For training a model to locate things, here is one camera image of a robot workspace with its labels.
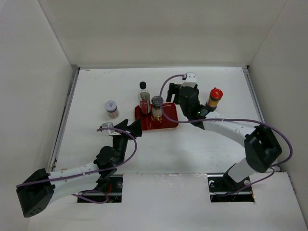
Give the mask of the salt grinder jar grey lid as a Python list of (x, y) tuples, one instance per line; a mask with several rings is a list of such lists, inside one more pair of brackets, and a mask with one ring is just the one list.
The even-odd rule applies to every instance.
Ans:
[(152, 103), (152, 120), (160, 121), (162, 119), (162, 110), (160, 109), (160, 104), (163, 103), (163, 98), (161, 96), (154, 96), (151, 99)]

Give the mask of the soy sauce bottle black cap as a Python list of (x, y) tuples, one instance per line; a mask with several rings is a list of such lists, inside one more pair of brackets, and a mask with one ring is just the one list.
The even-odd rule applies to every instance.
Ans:
[(142, 115), (148, 115), (151, 112), (151, 97), (147, 90), (146, 82), (139, 83), (139, 107)]

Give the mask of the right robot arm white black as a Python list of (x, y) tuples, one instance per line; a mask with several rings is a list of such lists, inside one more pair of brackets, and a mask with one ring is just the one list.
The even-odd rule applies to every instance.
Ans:
[(167, 102), (178, 104), (188, 123), (218, 133), (244, 147), (244, 159), (232, 165), (222, 177), (224, 187), (236, 191), (249, 176), (266, 172), (282, 153), (282, 148), (269, 127), (228, 121), (217, 113), (216, 108), (222, 97), (222, 90), (213, 88), (206, 104), (200, 104), (197, 84), (170, 83), (167, 91)]

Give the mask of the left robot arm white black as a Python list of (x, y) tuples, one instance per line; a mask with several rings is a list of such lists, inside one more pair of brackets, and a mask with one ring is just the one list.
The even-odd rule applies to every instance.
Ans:
[(94, 161), (76, 168), (47, 172), (36, 170), (23, 183), (16, 186), (16, 193), (23, 216), (30, 218), (42, 212), (51, 203), (69, 196), (80, 196), (80, 192), (103, 192), (109, 178), (117, 168), (125, 164), (128, 141), (135, 142), (142, 136), (141, 119), (129, 123), (128, 119), (117, 125), (108, 122), (98, 131), (108, 131), (113, 138), (112, 146), (104, 146)]

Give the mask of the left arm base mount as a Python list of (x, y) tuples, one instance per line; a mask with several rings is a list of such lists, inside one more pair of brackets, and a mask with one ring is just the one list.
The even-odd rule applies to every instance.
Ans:
[(78, 203), (121, 203), (123, 190), (123, 175), (112, 175), (101, 186), (94, 190), (79, 192)]

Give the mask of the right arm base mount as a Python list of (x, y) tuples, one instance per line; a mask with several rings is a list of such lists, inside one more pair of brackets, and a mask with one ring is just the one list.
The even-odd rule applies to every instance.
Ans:
[(233, 186), (228, 186), (222, 175), (209, 175), (207, 180), (212, 203), (255, 202), (252, 187), (242, 189), (251, 183), (249, 177)]

